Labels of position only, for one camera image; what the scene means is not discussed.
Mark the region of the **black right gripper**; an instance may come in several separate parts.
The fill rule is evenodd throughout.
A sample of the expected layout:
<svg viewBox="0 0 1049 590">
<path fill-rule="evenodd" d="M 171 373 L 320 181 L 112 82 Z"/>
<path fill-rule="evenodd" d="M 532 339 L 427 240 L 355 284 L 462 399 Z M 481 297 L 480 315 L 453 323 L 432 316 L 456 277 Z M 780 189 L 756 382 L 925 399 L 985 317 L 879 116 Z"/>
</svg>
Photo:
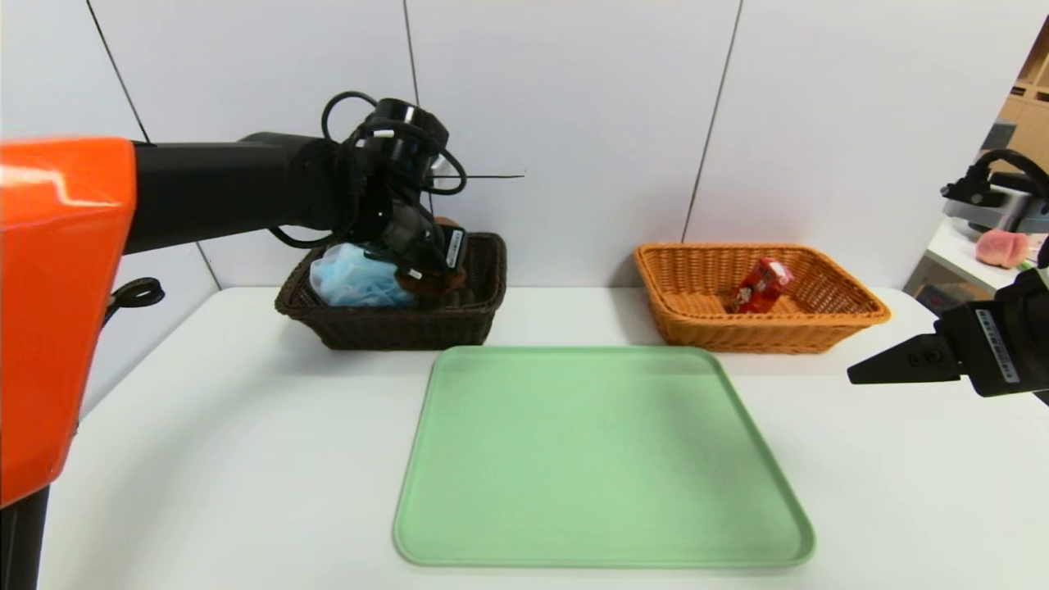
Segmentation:
<svg viewBox="0 0 1049 590">
<path fill-rule="evenodd" d="M 990 300 L 955 305 L 920 334 L 847 368 L 851 384 L 940 384 L 964 374 L 982 398 L 1047 402 L 1047 269 L 1020 272 Z"/>
</svg>

